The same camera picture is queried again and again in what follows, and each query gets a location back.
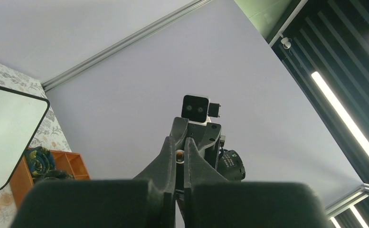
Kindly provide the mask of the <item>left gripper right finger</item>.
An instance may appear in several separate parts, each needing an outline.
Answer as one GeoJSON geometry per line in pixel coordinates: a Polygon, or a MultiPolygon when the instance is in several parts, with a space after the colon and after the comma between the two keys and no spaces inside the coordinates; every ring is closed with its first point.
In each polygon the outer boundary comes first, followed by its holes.
{"type": "Polygon", "coordinates": [[[326,228],[324,208],[302,183],[228,181],[185,141],[184,221],[188,228],[326,228]]]}

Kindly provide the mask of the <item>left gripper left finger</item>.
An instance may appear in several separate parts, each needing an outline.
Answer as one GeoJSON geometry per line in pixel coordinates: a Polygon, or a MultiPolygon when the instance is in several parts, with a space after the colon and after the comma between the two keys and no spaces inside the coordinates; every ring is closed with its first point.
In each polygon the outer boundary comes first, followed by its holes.
{"type": "Polygon", "coordinates": [[[26,195],[14,228],[175,227],[174,139],[130,180],[43,180],[26,195]]]}

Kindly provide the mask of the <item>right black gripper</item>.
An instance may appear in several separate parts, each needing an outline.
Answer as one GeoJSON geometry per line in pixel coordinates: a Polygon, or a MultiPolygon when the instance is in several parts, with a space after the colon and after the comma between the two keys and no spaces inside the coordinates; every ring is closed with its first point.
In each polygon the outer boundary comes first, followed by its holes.
{"type": "Polygon", "coordinates": [[[175,117],[170,136],[174,138],[175,150],[184,150],[187,138],[192,138],[202,158],[214,169],[218,166],[222,126],[217,123],[193,123],[187,118],[175,117]]]}

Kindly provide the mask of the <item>white marker pen yellow end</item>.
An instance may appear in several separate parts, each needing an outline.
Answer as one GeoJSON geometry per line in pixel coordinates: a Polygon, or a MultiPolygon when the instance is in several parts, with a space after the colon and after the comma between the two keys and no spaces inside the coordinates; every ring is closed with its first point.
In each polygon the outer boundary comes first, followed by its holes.
{"type": "Polygon", "coordinates": [[[184,158],[185,152],[183,150],[176,150],[176,163],[183,164],[185,161],[184,158]]]}

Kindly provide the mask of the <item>small black-framed whiteboard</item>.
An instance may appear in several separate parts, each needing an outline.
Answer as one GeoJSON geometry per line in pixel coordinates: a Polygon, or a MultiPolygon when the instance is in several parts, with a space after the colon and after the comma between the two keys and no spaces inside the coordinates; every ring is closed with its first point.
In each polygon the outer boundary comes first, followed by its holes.
{"type": "Polygon", "coordinates": [[[46,98],[0,86],[0,190],[9,183],[49,108],[46,98]]]}

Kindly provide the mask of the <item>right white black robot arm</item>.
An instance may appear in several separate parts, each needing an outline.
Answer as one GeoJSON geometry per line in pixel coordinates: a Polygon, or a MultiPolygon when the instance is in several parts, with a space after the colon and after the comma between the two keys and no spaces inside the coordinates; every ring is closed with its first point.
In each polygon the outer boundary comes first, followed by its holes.
{"type": "Polygon", "coordinates": [[[200,156],[224,178],[229,181],[241,181],[246,177],[239,154],[223,148],[226,137],[221,134],[220,124],[196,123],[187,118],[176,117],[170,135],[175,140],[176,164],[180,174],[184,168],[184,143],[187,138],[192,138],[200,156]]]}

